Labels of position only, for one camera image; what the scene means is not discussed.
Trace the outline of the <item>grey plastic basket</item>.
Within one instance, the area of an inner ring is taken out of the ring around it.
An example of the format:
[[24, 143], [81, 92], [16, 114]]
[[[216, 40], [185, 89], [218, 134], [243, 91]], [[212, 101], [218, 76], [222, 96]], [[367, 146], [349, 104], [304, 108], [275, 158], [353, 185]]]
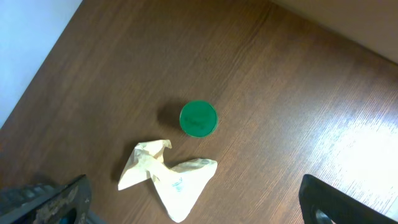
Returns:
[[49, 184], [25, 185], [19, 189], [1, 190], [1, 215], [29, 203], [38, 197], [52, 193], [56, 186]]

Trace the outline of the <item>green-lidded jar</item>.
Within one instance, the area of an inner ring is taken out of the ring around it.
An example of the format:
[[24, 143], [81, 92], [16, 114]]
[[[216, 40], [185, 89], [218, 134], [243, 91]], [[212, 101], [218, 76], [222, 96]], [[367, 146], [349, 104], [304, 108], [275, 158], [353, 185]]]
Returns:
[[179, 125], [187, 135], [205, 138], [217, 129], [218, 114], [207, 101], [189, 101], [181, 109]]

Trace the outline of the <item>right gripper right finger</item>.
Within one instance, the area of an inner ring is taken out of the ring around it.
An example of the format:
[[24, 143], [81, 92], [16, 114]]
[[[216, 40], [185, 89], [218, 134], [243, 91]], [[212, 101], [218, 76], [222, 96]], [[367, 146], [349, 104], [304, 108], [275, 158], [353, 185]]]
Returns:
[[303, 176], [298, 197], [305, 224], [397, 224], [310, 174]]

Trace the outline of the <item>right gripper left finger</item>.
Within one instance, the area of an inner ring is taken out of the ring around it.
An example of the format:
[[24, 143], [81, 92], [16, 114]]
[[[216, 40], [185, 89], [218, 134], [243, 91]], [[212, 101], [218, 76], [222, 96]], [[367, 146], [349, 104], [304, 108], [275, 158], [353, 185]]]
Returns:
[[67, 184], [54, 185], [56, 189], [21, 207], [1, 215], [1, 224], [88, 222], [91, 187], [86, 175], [79, 175]]

